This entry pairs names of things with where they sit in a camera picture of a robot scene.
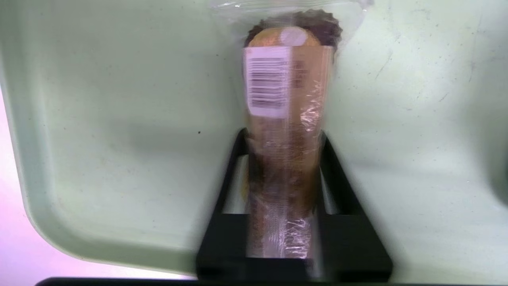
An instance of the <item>white surface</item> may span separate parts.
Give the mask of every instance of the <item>white surface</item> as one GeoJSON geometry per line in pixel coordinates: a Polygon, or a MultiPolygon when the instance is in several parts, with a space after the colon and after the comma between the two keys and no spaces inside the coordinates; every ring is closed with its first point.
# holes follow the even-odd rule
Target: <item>white surface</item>
{"type": "MultiPolygon", "coordinates": [[[[167,260],[195,247],[242,125],[239,75],[223,68],[204,4],[8,5],[0,21],[17,30],[0,31],[32,219],[74,255],[176,269],[167,260]]],[[[502,0],[380,0],[338,60],[326,129],[394,281],[508,282],[507,14],[502,0]]]]}
{"type": "Polygon", "coordinates": [[[189,277],[85,262],[46,242],[26,217],[0,91],[0,281],[2,285],[34,286],[50,277],[117,277],[188,279],[189,277]]]}

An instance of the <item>barcode label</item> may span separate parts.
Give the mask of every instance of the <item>barcode label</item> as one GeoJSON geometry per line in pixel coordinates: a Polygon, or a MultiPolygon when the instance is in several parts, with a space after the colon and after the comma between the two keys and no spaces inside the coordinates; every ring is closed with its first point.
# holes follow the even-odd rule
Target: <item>barcode label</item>
{"type": "Polygon", "coordinates": [[[288,117],[290,61],[291,47],[245,49],[245,89],[252,115],[288,117]]]}

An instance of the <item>plastic wrapper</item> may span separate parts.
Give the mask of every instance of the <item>plastic wrapper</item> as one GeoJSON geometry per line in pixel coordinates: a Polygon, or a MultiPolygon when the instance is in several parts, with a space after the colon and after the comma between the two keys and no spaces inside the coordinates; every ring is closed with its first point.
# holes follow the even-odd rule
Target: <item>plastic wrapper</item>
{"type": "Polygon", "coordinates": [[[212,0],[241,55],[249,130],[247,255],[311,258],[321,125],[337,54],[368,1],[212,0]]]}

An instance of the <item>white label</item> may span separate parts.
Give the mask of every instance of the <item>white label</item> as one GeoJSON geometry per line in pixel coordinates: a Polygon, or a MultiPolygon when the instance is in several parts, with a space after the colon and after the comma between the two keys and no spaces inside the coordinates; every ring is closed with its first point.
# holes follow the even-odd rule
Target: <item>white label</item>
{"type": "Polygon", "coordinates": [[[254,116],[289,115],[291,47],[245,49],[245,93],[254,116]]]}

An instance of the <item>plastic tray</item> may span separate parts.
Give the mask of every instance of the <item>plastic tray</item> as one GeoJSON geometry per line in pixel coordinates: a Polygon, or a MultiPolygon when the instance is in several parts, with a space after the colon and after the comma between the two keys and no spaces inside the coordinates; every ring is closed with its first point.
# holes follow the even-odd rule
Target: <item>plastic tray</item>
{"type": "MultiPolygon", "coordinates": [[[[326,130],[394,281],[508,281],[507,13],[379,0],[339,58],[326,130]]],[[[39,233],[83,259],[192,272],[244,119],[207,1],[0,1],[0,52],[39,233]]]]}

